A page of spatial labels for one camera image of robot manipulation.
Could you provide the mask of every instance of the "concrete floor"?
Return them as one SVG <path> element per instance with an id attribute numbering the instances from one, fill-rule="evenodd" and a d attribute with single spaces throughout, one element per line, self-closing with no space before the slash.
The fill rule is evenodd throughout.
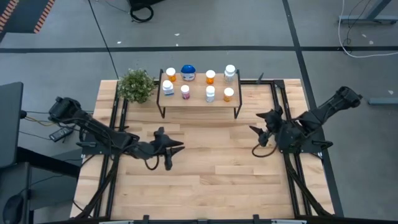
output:
<path id="1" fill-rule="evenodd" d="M 125 0 L 108 0 L 128 10 Z M 349 13 L 357 0 L 347 0 Z M 126 12 L 92 0 L 99 25 L 110 47 L 175 47 L 218 45 L 293 46 L 284 7 L 279 0 L 166 0 L 154 6 L 155 17 L 145 24 L 132 23 Z M 289 0 L 301 46 L 337 46 L 337 17 L 341 1 Z M 361 12 L 359 6 L 355 12 Z M 385 14 L 396 14 L 393 1 Z M 342 27 L 342 34 L 347 31 Z M 398 45 L 398 25 L 356 26 L 352 45 Z M 104 47 L 87 0 L 56 0 L 39 34 L 6 34 L 0 48 Z M 386 52 L 355 52 L 366 55 Z M 301 78 L 294 51 L 113 52 L 116 70 L 144 68 L 157 76 L 160 68 L 192 63 L 198 70 L 221 71 L 233 63 L 242 78 Z M 318 105 L 341 85 L 365 98 L 398 94 L 398 55 L 354 59 L 341 52 L 303 52 Z M 93 110 L 100 80 L 115 79 L 108 53 L 0 54 L 0 85 L 24 82 L 24 110 L 47 111 L 56 96 L 77 99 Z M 341 204 L 346 217 L 398 220 L 398 179 L 395 131 L 398 107 L 369 106 L 332 117 L 324 126 Z M 32 114 L 45 119 L 45 115 Z M 21 130 L 47 136 L 56 128 L 23 121 Z M 74 140 L 52 143 L 21 135 L 19 145 L 54 156 L 77 147 Z M 68 218 L 71 202 L 36 213 L 35 222 Z"/>

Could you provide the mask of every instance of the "potted plant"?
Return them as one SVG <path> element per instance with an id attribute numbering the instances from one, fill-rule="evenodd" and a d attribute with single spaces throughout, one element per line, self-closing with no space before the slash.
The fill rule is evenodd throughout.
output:
<path id="1" fill-rule="evenodd" d="M 154 89 L 154 78 L 150 77 L 145 70 L 129 69 L 128 73 L 118 82 L 119 96 L 131 103 L 145 103 Z"/>

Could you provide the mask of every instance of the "white cable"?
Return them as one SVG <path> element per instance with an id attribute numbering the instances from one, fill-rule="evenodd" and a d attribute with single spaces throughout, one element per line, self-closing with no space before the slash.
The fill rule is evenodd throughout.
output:
<path id="1" fill-rule="evenodd" d="M 343 48 L 344 52 L 350 57 L 353 58 L 368 58 L 368 57 L 375 57 L 375 56 L 390 56 L 390 55 L 395 55 L 398 54 L 398 52 L 394 53 L 389 53 L 389 54 L 376 54 L 376 55 L 365 55 L 365 56 L 355 56 L 347 52 L 347 50 L 343 47 L 343 43 L 341 42 L 341 37 L 340 37 L 340 24 L 341 24 L 341 17 L 343 16 L 344 13 L 344 5 L 345 5 L 345 0 L 343 0 L 343 8 L 341 9 L 341 15 L 338 19 L 338 41 L 340 42 L 340 46 Z"/>

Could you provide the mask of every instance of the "wooden tabletop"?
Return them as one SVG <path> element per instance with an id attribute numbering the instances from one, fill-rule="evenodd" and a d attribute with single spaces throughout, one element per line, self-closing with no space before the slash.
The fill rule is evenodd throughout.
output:
<path id="1" fill-rule="evenodd" d="M 196 77 L 192 81 L 185 81 L 182 79 L 180 73 L 175 74 L 177 80 L 173 82 L 174 95 L 165 96 L 163 90 L 159 95 L 159 105 L 163 107 L 226 107 L 226 108 L 237 108 L 239 106 L 239 80 L 238 75 L 235 74 L 234 79 L 231 83 L 224 82 L 224 74 L 217 73 L 215 76 L 214 86 L 215 88 L 215 100 L 211 103 L 206 102 L 206 87 L 210 86 L 206 82 L 205 73 L 197 73 Z M 166 73 L 162 74 L 162 81 L 168 80 Z M 190 98 L 184 100 L 181 94 L 181 86 L 188 85 Z M 232 88 L 234 95 L 231 97 L 231 101 L 224 101 L 224 90 L 225 88 Z"/>
<path id="2" fill-rule="evenodd" d="M 301 82 L 285 80 L 290 111 L 296 117 L 307 110 Z M 108 125 L 116 81 L 101 82 L 94 118 Z M 257 143 L 249 125 L 265 128 L 256 113 L 274 107 L 268 85 L 242 85 L 243 105 L 238 119 L 226 116 L 228 108 L 169 108 L 167 117 L 160 116 L 156 93 L 139 105 L 130 103 L 126 131 L 138 134 L 141 141 L 153 140 L 153 132 L 163 126 L 170 138 L 185 143 L 185 149 L 173 157 L 173 168 L 166 171 L 163 158 L 157 170 L 150 171 L 144 161 L 122 156 L 113 202 L 113 220 L 150 219 L 252 219 L 293 218 L 289 186 L 282 154 L 257 158 L 251 149 Z M 116 125 L 121 114 L 119 104 Z M 265 154 L 275 142 L 258 150 Z M 307 187 L 323 207 L 333 213 L 330 194 L 321 160 L 302 154 L 302 167 Z M 96 189 L 103 156 L 95 156 L 80 172 L 75 202 L 84 207 Z M 155 159 L 149 160 L 153 166 Z M 303 213 L 301 193 L 300 212 Z M 104 215 L 108 192 L 103 197 Z M 73 206 L 71 217 L 80 211 Z"/>

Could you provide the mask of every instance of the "pill bottle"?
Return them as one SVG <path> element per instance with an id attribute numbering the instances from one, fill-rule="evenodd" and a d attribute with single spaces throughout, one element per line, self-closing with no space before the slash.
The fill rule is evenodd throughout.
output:
<path id="1" fill-rule="evenodd" d="M 163 87 L 164 95 L 170 96 L 170 95 L 174 94 L 173 83 L 170 82 L 169 80 L 164 80 L 162 87 Z"/>
<path id="2" fill-rule="evenodd" d="M 167 77 L 169 78 L 170 82 L 174 82 L 177 79 L 177 77 L 175 77 L 175 69 L 174 68 L 168 68 L 166 70 L 166 74 L 167 74 Z"/>
<path id="3" fill-rule="evenodd" d="M 185 81 L 192 81 L 195 79 L 196 69 L 192 65 L 184 65 L 181 68 L 181 76 Z"/>
<path id="4" fill-rule="evenodd" d="M 216 89 L 214 86 L 206 87 L 206 101 L 211 103 L 214 101 Z"/>
<path id="5" fill-rule="evenodd" d="M 233 95 L 234 95 L 234 90 L 232 88 L 225 88 L 225 90 L 224 90 L 224 101 L 225 102 L 231 101 Z"/>
<path id="6" fill-rule="evenodd" d="M 216 76 L 215 71 L 209 70 L 206 72 L 206 82 L 207 84 L 211 85 L 214 83 L 214 77 Z"/>
<path id="7" fill-rule="evenodd" d="M 189 95 L 189 86 L 187 86 L 187 85 L 181 86 L 181 93 L 182 93 L 182 98 L 184 100 L 189 99 L 189 97 L 190 97 L 190 95 Z"/>
<path id="8" fill-rule="evenodd" d="M 224 81 L 226 83 L 231 83 L 234 80 L 235 66 L 227 65 L 224 71 Z"/>

